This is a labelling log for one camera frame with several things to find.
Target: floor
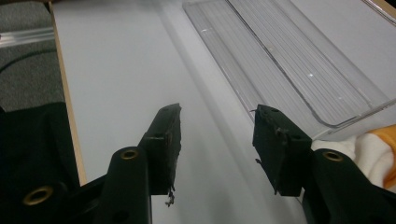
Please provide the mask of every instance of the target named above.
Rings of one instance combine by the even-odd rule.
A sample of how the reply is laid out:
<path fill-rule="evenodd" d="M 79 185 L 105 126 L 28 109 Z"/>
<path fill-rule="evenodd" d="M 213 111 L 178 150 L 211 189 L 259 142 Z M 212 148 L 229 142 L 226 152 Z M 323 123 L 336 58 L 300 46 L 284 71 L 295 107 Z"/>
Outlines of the floor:
<path fill-rule="evenodd" d="M 0 6 L 0 21 L 0 34 L 52 26 L 34 2 Z M 64 102 L 55 41 L 0 48 L 0 106 L 8 112 L 54 102 Z"/>

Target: transparent container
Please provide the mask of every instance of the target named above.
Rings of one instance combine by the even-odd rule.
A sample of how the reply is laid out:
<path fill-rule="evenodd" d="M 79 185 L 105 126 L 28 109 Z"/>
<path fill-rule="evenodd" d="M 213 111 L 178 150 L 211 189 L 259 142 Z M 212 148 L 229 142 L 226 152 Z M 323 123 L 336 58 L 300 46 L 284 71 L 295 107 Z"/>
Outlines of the transparent container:
<path fill-rule="evenodd" d="M 396 103 L 289 0 L 183 7 L 247 111 L 278 108 L 316 139 Z"/>

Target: black cloth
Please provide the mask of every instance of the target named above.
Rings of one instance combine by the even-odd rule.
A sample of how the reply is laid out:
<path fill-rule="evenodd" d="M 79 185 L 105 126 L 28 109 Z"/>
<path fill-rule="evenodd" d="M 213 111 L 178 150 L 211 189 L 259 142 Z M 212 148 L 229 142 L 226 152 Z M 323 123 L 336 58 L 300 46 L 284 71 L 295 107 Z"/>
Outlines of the black cloth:
<path fill-rule="evenodd" d="M 60 182 L 79 187 L 65 104 L 0 113 L 0 223 L 31 190 Z"/>

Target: orange and white cloth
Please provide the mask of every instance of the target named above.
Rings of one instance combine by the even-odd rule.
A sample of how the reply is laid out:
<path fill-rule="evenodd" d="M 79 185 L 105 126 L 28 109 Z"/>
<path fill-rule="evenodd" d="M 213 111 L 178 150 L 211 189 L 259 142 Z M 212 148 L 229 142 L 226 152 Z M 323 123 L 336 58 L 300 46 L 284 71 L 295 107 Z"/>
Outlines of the orange and white cloth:
<path fill-rule="evenodd" d="M 374 185 L 396 193 L 396 124 L 354 135 L 341 142 L 316 140 L 311 148 L 328 148 L 344 153 Z"/>

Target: table surface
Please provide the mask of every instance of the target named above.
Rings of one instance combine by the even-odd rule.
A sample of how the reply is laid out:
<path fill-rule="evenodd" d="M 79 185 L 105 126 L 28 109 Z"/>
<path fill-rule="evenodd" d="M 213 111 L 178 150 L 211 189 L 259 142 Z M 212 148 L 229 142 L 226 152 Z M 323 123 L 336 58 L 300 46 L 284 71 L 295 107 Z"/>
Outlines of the table surface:
<path fill-rule="evenodd" d="M 294 0 L 389 98 L 396 97 L 396 27 L 358 0 Z M 82 182 L 136 146 L 157 111 L 180 103 L 176 202 L 153 196 L 153 223 L 304 223 L 275 196 L 251 145 L 253 123 L 180 0 L 80 0 L 53 6 Z M 396 107 L 331 138 L 395 123 Z"/>

